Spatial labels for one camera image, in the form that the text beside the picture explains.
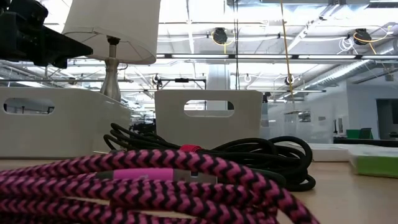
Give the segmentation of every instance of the coiled cable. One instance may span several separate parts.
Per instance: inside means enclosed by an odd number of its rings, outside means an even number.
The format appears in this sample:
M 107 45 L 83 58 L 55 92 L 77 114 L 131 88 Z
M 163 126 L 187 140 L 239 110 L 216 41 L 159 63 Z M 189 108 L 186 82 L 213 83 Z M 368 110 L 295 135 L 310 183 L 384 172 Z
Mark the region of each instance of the coiled cable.
M 175 149 L 181 146 L 167 142 L 156 134 L 136 134 L 118 124 L 111 124 L 111 135 L 105 135 L 104 140 L 112 149 L 111 142 L 122 146 L 127 151 L 140 149 Z M 294 142 L 302 147 L 302 151 L 277 145 L 279 142 Z M 276 181 L 289 191 L 302 192 L 314 188 L 316 182 L 308 174 L 307 168 L 312 162 L 312 150 L 303 140 L 283 136 L 270 140 L 249 138 L 232 141 L 211 150 L 196 151 L 220 157 L 247 166 L 264 176 Z
M 232 184 L 163 180 L 100 180 L 96 172 L 130 168 L 190 170 Z M 112 200 L 118 206 L 72 198 Z M 160 218 L 138 210 L 168 210 L 195 218 Z M 318 223 L 287 190 L 261 174 L 203 153 L 133 150 L 0 172 L 0 223 Z

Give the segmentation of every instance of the wooden table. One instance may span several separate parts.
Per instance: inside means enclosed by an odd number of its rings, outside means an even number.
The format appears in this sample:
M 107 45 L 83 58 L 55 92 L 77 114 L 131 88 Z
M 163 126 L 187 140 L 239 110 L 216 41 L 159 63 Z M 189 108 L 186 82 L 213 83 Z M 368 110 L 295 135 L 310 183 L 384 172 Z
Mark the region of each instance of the wooden table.
M 0 170 L 48 162 L 0 160 Z M 398 223 L 398 179 L 353 175 L 348 163 L 313 163 L 309 173 L 317 180 L 315 189 L 294 195 L 321 223 Z M 282 213 L 278 219 L 290 223 Z

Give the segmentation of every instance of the ceiling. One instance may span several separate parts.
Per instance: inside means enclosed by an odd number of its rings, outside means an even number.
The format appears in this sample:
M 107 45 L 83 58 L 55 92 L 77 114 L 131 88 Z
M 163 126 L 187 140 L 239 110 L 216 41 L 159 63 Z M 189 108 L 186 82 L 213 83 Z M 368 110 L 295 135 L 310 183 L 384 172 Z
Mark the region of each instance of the ceiling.
M 41 0 L 49 10 L 45 25 L 62 32 L 72 0 Z M 239 19 L 238 49 L 239 54 L 284 54 L 284 31 L 279 4 L 261 4 L 259 0 L 241 0 L 238 13 L 230 7 L 230 0 L 162 0 L 158 54 L 236 54 L 234 41 L 234 17 Z M 342 50 L 342 41 L 348 34 L 352 35 L 357 28 L 366 28 L 373 39 L 382 39 L 374 43 L 375 48 L 398 34 L 396 13 L 398 9 L 369 7 L 369 1 L 342 1 L 348 4 L 329 6 L 330 1 L 294 1 L 296 4 L 285 4 L 284 19 L 286 40 L 289 54 L 323 54 L 344 55 L 356 54 Z M 226 29 L 228 42 L 224 49 L 208 38 L 216 27 Z M 372 54 L 369 45 L 354 46 L 358 54 Z M 209 65 L 226 64 L 231 73 L 231 88 L 235 89 L 236 62 L 214 62 L 212 60 L 170 60 L 158 59 L 150 66 L 120 65 L 119 79 L 126 78 L 132 82 L 120 83 L 120 88 L 149 89 L 152 78 L 158 74 L 161 78 L 207 78 Z M 310 81 L 328 70 L 346 63 L 335 61 L 306 61 L 290 64 L 290 72 L 295 78 Z M 16 63 L 35 74 L 43 76 L 44 68 L 31 63 Z M 103 79 L 104 62 L 77 58 L 69 62 L 66 70 L 49 67 L 54 79 L 76 77 Z M 287 65 L 283 60 L 275 62 L 239 62 L 239 84 L 241 89 L 281 89 L 286 88 L 284 78 L 287 76 Z M 77 83 L 79 88 L 100 88 L 101 83 Z M 195 83 L 170 83 L 165 89 L 200 88 Z M 148 94 L 123 92 L 123 97 L 130 101 L 151 101 Z

